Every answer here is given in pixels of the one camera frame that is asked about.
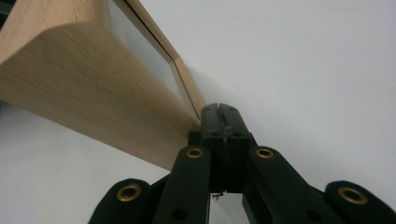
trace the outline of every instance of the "white background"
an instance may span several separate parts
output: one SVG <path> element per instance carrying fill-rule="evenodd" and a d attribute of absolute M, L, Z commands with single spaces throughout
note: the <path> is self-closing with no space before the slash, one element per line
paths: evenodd
<path fill-rule="evenodd" d="M 207 104 L 237 107 L 259 144 L 318 189 L 360 184 L 396 208 L 396 2 L 142 0 Z M 0 223 L 85 223 L 117 181 L 158 167 L 3 105 Z M 247 223 L 238 197 L 211 223 Z"/>

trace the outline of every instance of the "glass pane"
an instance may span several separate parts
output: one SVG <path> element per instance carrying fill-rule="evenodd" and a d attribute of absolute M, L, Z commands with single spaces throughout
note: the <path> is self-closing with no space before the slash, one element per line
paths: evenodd
<path fill-rule="evenodd" d="M 163 84 L 182 102 L 183 95 L 169 63 L 142 35 L 134 23 L 121 11 L 113 0 L 108 0 L 110 25 L 113 34 L 133 53 Z M 129 9 L 129 16 L 134 13 Z"/>

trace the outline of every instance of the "black mechanical arm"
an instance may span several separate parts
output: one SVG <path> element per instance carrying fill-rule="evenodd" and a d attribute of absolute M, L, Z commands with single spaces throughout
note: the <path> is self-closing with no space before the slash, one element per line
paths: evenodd
<path fill-rule="evenodd" d="M 396 214 L 367 189 L 347 181 L 325 192 L 308 185 L 282 155 L 259 147 L 238 110 L 202 109 L 172 172 L 153 185 L 126 179 L 97 205 L 91 224 L 208 223 L 209 195 L 242 193 L 250 223 L 396 223 Z"/>

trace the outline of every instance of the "brass screw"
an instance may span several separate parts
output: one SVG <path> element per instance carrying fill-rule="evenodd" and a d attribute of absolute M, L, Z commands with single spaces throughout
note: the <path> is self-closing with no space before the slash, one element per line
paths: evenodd
<path fill-rule="evenodd" d="M 270 158 L 274 157 L 274 152 L 272 152 L 270 149 L 266 149 L 266 148 L 257 149 L 256 154 L 259 157 L 265 158 L 265 159 L 270 159 Z"/>
<path fill-rule="evenodd" d="M 204 155 L 204 152 L 200 148 L 190 148 L 187 150 L 187 156 L 190 158 L 200 158 Z"/>
<path fill-rule="evenodd" d="M 347 200 L 350 203 L 366 204 L 368 202 L 368 199 L 364 194 L 350 187 L 339 188 L 338 194 L 340 194 L 343 199 Z"/>
<path fill-rule="evenodd" d="M 142 188 L 140 188 L 140 185 L 129 184 L 119 189 L 117 198 L 124 203 L 128 203 L 139 197 L 141 192 Z"/>

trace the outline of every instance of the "wooden frame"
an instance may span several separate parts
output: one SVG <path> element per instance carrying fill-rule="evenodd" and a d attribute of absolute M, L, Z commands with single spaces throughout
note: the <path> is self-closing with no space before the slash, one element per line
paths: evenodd
<path fill-rule="evenodd" d="M 0 33 L 0 99 L 170 169 L 204 103 L 143 6 L 118 3 L 170 57 L 193 109 L 111 34 L 106 0 L 17 1 Z"/>

